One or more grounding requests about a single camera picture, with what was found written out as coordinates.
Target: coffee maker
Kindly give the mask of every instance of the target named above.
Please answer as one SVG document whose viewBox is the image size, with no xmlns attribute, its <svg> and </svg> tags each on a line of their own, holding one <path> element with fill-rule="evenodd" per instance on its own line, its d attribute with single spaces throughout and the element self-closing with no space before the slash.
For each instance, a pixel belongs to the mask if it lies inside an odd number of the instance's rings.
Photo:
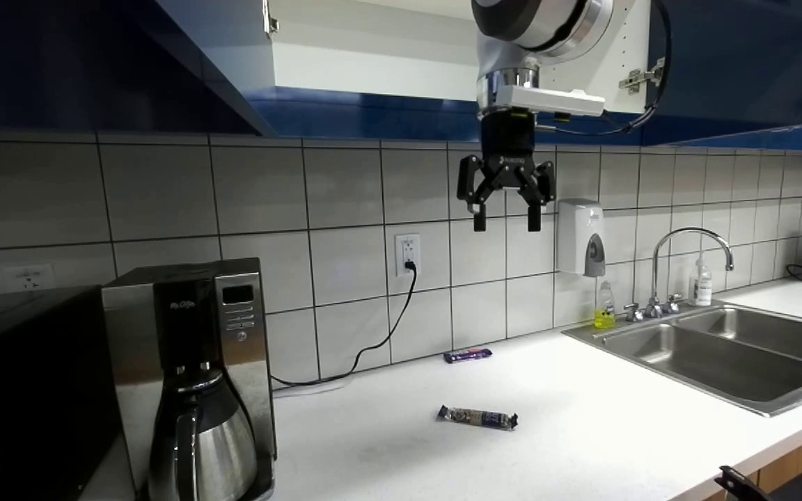
<svg viewBox="0 0 802 501">
<path fill-rule="evenodd" d="M 260 259 L 140 267 L 104 286 L 132 480 L 150 501 L 274 491 Z"/>
</svg>

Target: tile backsplash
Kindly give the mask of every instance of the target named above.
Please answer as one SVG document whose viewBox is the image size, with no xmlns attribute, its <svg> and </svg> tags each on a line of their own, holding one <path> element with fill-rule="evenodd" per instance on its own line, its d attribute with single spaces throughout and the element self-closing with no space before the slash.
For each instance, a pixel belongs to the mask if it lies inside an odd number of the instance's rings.
<svg viewBox="0 0 802 501">
<path fill-rule="evenodd" d="M 529 233 L 523 204 L 501 193 L 473 233 L 455 200 L 456 161 L 477 144 L 271 142 L 254 136 L 0 133 L 0 292 L 13 272 L 50 267 L 58 286 L 105 285 L 143 265 L 260 257 L 274 373 L 343 373 L 395 324 L 409 275 L 395 238 L 421 233 L 414 302 L 391 346 L 362 368 L 565 329 L 584 321 L 594 278 L 558 272 L 554 204 Z M 618 310 L 648 299 L 653 252 L 680 225 L 708 225 L 736 249 L 680 233 L 664 249 L 661 292 L 685 296 L 701 259 L 717 289 L 782 275 L 802 259 L 802 154 L 678 147 L 541 147 L 561 200 L 590 199 L 607 217 L 607 278 Z"/>
</svg>

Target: faucet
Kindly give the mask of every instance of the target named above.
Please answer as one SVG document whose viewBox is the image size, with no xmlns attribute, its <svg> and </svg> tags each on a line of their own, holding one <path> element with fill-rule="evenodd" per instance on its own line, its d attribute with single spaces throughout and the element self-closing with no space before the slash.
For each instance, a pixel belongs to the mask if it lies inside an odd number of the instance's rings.
<svg viewBox="0 0 802 501">
<path fill-rule="evenodd" d="M 661 314 L 664 314 L 664 307 L 661 307 L 661 302 L 657 302 L 657 254 L 661 254 L 661 249 L 664 249 L 675 233 L 685 233 L 685 232 L 708 233 L 711 240 L 717 240 L 717 243 L 728 252 L 728 270 L 736 270 L 732 249 L 729 249 L 729 243 L 728 243 L 724 238 L 718 238 L 717 232 L 701 229 L 701 225 L 682 225 L 682 229 L 668 232 L 668 233 L 661 238 L 661 243 L 654 246 L 654 257 L 653 257 L 653 299 L 648 299 L 648 307 L 646 307 L 646 317 L 661 317 Z"/>
</svg>

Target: stainless steel sink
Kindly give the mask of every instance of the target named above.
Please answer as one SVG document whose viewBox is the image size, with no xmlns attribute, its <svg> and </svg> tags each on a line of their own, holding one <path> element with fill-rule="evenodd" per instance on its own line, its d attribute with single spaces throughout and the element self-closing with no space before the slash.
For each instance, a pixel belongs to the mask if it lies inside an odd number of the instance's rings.
<svg viewBox="0 0 802 501">
<path fill-rule="evenodd" d="M 588 329 L 565 334 L 729 403 L 781 414 L 802 403 L 802 343 L 785 338 L 797 325 L 802 324 L 757 313 L 696 310 L 607 334 Z"/>
<path fill-rule="evenodd" d="M 760 346 L 802 359 L 802 324 L 746 310 L 682 317 L 680 325 Z"/>
</svg>

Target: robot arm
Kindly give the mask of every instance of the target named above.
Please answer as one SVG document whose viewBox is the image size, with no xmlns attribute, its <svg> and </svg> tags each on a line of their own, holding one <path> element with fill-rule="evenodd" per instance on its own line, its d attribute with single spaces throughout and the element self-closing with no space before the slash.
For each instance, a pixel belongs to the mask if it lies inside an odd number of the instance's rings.
<svg viewBox="0 0 802 501">
<path fill-rule="evenodd" d="M 541 59 L 568 62 L 607 30 L 614 0 L 471 0 L 480 40 L 481 156 L 460 161 L 456 199 L 485 232 L 485 204 L 497 190 L 519 186 L 529 204 L 529 232 L 541 232 L 541 207 L 554 199 L 551 164 L 534 168 L 534 115 L 600 118 L 605 100 L 584 92 L 541 90 Z"/>
</svg>

